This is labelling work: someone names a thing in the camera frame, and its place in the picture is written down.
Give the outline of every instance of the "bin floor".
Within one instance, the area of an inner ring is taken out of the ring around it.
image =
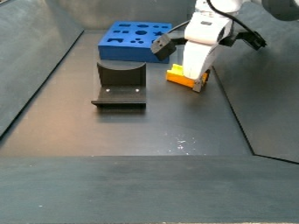
[[[99,59],[105,32],[85,31],[0,142],[0,156],[251,156],[215,74],[197,94],[165,80],[181,64],[147,64],[145,110],[99,110],[97,62],[115,69],[140,62]]]

